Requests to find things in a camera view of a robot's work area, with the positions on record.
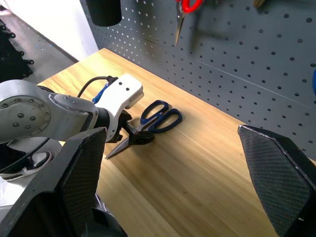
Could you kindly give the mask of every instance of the scissor blade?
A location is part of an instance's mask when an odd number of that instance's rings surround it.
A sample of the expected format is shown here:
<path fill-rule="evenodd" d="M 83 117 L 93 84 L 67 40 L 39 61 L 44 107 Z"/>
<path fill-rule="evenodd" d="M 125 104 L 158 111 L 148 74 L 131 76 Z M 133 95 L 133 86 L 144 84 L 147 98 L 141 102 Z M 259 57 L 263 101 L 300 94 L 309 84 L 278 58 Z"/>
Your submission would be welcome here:
<path fill-rule="evenodd" d="M 176 30 L 175 46 L 177 46 L 177 43 L 178 43 L 178 39 L 179 39 L 179 36 L 181 33 L 181 28 L 182 28 L 184 16 L 185 16 L 185 14 L 182 10 L 181 1 L 178 1 L 177 2 L 177 30 Z"/>
<path fill-rule="evenodd" d="M 125 138 L 125 140 L 123 140 L 119 145 L 117 145 L 108 155 L 107 155 L 107 159 L 112 158 L 113 156 L 115 156 L 116 154 L 124 151 L 126 148 L 128 148 L 128 138 Z"/>

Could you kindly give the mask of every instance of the black cylinder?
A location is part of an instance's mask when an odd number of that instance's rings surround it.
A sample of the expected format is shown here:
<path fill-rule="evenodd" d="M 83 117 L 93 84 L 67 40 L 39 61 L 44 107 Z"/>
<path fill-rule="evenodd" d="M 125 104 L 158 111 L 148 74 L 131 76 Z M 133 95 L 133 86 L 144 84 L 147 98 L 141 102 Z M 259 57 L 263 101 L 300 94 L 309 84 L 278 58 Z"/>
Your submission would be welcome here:
<path fill-rule="evenodd" d="M 86 3 L 97 26 L 113 26 L 122 19 L 120 0 L 86 0 Z"/>

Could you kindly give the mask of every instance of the scissor handle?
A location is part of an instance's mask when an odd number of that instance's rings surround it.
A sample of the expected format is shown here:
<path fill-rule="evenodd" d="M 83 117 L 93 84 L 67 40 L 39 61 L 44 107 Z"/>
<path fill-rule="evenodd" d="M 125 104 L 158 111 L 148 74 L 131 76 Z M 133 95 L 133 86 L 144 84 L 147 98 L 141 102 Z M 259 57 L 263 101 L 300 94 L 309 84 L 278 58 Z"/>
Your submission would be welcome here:
<path fill-rule="evenodd" d="M 190 0 L 182 0 L 182 10 L 185 13 L 190 13 L 198 9 L 201 6 L 203 0 L 196 0 L 192 7 L 190 7 Z"/>
<path fill-rule="evenodd" d="M 163 105 L 163 108 L 156 112 L 154 115 L 150 116 L 149 118 L 146 118 L 146 116 L 157 106 Z M 154 117 L 159 117 L 163 112 L 166 112 L 169 109 L 169 104 L 163 100 L 156 100 L 154 101 L 150 106 L 148 106 L 140 116 L 140 123 L 142 125 L 148 123 L 150 120 L 152 120 Z"/>
<path fill-rule="evenodd" d="M 170 118 L 172 115 L 177 115 L 178 118 L 176 121 L 174 121 L 172 124 L 163 127 L 163 128 L 157 128 L 161 124 L 163 124 L 168 118 Z M 152 133 L 163 133 L 166 131 L 171 130 L 175 126 L 177 126 L 182 121 L 182 114 L 177 109 L 171 109 L 164 115 L 159 116 L 158 120 L 155 121 L 151 126 L 148 127 L 148 131 Z"/>

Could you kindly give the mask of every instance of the wooden tabletop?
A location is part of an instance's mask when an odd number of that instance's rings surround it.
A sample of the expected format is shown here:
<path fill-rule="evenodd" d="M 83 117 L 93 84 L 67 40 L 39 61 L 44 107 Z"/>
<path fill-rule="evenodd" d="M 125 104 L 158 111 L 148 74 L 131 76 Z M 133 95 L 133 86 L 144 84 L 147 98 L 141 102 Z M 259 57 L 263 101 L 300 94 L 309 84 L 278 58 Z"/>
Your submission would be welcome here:
<path fill-rule="evenodd" d="M 237 134 L 242 122 L 106 49 L 41 84 L 76 96 L 92 77 L 124 73 L 144 87 L 144 98 L 128 110 L 134 119 L 157 99 L 184 118 L 152 143 L 102 162 L 97 192 L 127 234 L 276 237 L 251 184 Z M 82 98 L 91 100 L 103 86 L 94 82 Z M 106 144 L 105 154 L 116 145 Z"/>

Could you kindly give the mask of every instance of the black cable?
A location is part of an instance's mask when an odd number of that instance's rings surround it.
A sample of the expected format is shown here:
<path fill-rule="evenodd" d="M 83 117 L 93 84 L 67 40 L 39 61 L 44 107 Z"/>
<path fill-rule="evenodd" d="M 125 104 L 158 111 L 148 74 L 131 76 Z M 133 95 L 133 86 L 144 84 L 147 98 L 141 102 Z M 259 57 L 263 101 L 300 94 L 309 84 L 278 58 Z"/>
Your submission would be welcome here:
<path fill-rule="evenodd" d="M 35 152 L 37 152 L 42 146 L 48 142 L 49 138 L 46 138 L 42 143 L 40 143 L 35 149 L 33 149 L 31 152 L 26 153 L 22 158 L 18 159 L 16 162 L 8 165 L 7 167 L 0 169 L 0 174 L 6 172 L 9 169 L 14 168 L 15 166 L 18 166 L 20 163 L 22 163 L 25 159 L 32 156 Z"/>
<path fill-rule="evenodd" d="M 84 86 L 83 88 L 79 91 L 77 97 L 81 97 L 81 95 L 83 94 L 83 92 L 86 90 L 86 88 L 92 83 L 94 82 L 95 80 L 107 80 L 109 77 L 95 77 L 95 78 L 92 78 L 90 79 Z"/>

